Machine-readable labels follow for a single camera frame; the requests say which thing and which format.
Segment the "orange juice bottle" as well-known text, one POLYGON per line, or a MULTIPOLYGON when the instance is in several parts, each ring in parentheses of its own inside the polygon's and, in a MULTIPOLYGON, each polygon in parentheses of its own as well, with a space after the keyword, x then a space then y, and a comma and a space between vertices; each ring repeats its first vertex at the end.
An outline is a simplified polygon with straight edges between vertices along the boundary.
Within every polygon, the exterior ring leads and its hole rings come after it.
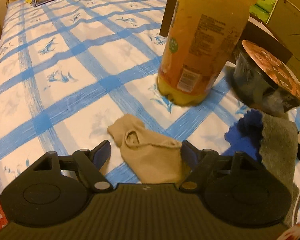
POLYGON ((177 0, 158 70, 158 90, 175 105, 201 103, 247 25, 257 0, 177 0))

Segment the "grey blue fuzzy sock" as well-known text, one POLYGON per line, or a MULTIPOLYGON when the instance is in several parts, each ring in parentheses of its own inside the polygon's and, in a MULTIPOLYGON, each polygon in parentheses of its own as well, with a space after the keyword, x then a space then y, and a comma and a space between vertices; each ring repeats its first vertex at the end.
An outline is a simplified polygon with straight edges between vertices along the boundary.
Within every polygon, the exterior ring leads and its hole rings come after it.
POLYGON ((251 109, 229 128, 224 138, 230 147, 223 155, 245 152, 287 187, 292 204, 284 224, 294 226, 300 207, 300 189, 293 181, 298 152, 296 125, 288 119, 251 109))

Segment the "beige sock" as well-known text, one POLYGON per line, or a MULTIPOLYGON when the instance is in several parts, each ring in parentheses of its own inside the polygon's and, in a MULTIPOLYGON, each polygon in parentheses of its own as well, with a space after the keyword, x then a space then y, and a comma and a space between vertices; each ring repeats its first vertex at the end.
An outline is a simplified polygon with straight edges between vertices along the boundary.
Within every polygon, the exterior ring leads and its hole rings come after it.
POLYGON ((136 116, 125 114, 107 128, 121 157, 142 183, 180 184, 189 172, 181 142, 151 131, 136 116))

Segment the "green tissue pack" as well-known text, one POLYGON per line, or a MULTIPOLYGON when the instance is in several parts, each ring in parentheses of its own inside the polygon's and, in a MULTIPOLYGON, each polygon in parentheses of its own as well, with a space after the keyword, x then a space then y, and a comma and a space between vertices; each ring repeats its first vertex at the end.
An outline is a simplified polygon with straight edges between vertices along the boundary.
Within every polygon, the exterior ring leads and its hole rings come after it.
POLYGON ((256 4, 250 7, 249 12, 261 22, 267 23, 275 4, 276 0, 257 0, 256 4))

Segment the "blue white checked bedsheet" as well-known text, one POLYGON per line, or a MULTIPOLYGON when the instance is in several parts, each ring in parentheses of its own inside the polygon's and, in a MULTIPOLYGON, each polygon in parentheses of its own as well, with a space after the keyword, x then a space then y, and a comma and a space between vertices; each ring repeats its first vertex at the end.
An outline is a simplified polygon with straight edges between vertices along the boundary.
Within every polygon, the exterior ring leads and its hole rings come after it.
POLYGON ((111 140, 125 114, 196 148, 229 148, 247 111, 227 62, 208 97, 181 107, 157 89, 165 0, 57 0, 8 6, 0 40, 0 191, 44 153, 71 155, 111 140))

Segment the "instant noodle bowl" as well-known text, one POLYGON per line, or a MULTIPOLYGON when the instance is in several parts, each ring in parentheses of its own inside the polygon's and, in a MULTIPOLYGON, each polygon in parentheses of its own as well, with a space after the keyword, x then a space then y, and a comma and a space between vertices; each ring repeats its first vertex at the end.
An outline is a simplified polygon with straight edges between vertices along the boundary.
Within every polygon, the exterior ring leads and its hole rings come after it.
POLYGON ((283 116, 300 107, 300 82, 281 60, 248 40, 235 50, 232 87, 249 107, 283 116))

